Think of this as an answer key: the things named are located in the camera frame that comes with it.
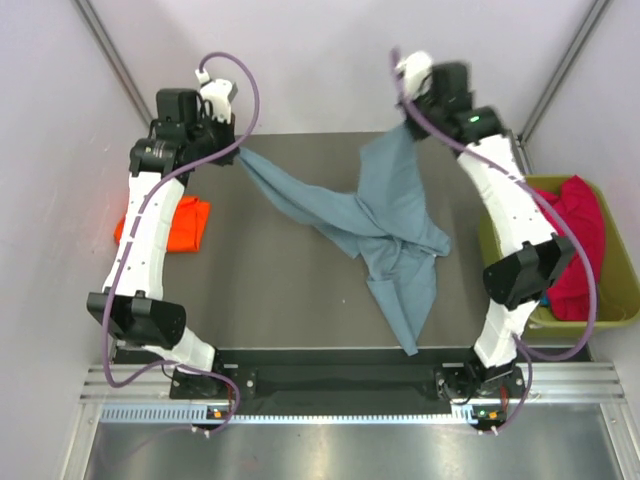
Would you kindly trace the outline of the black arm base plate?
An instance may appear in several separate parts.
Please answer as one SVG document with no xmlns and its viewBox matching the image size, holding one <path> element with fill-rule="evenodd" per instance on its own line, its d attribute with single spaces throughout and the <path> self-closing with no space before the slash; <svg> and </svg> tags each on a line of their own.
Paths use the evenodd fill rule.
<svg viewBox="0 0 640 480">
<path fill-rule="evenodd" d="M 436 365 L 267 365 L 228 367 L 223 373 L 237 385 L 242 400 L 271 398 L 279 393 L 373 395 L 409 394 L 422 400 L 460 402 L 520 395 L 526 382 L 520 368 L 485 380 L 465 364 Z"/>
</svg>

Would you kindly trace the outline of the light blue t shirt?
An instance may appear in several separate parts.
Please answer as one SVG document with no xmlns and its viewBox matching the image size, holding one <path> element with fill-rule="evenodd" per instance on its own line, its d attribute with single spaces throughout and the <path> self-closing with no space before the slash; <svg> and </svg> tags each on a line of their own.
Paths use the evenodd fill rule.
<svg viewBox="0 0 640 480">
<path fill-rule="evenodd" d="M 430 218 L 414 139 L 399 125 L 360 149 L 358 186 L 339 193 L 306 184 L 246 148 L 239 160 L 281 213 L 316 228 L 352 259 L 399 346 L 413 356 L 437 294 L 435 262 L 451 239 Z"/>
</svg>

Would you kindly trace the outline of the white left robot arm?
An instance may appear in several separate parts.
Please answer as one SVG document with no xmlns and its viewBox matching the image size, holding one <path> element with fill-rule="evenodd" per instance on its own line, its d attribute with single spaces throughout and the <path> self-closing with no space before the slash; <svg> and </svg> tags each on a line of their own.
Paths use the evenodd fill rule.
<svg viewBox="0 0 640 480">
<path fill-rule="evenodd" d="M 162 89 L 158 116 L 130 150 L 129 196 L 116 258 L 101 291 L 87 298 L 89 313 L 115 340 L 195 368 L 192 384 L 205 396 L 226 387 L 216 350 L 186 325 L 183 306 L 164 300 L 163 267 L 171 224 L 189 174 L 185 165 L 223 151 L 231 162 L 235 86 L 214 80 L 199 90 Z"/>
</svg>

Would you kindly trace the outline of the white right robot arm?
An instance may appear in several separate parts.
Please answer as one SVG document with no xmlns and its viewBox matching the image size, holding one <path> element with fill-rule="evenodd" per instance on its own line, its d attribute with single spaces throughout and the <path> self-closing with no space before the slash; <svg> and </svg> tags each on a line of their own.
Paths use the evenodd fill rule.
<svg viewBox="0 0 640 480">
<path fill-rule="evenodd" d="M 490 302 L 466 372 L 469 388 L 487 396 L 512 372 L 517 340 L 575 248 L 526 190 L 499 114 L 490 106 L 475 106 L 464 63 L 436 64 L 419 51 L 395 61 L 394 73 L 411 135 L 441 136 L 491 219 L 499 257 L 483 271 Z"/>
</svg>

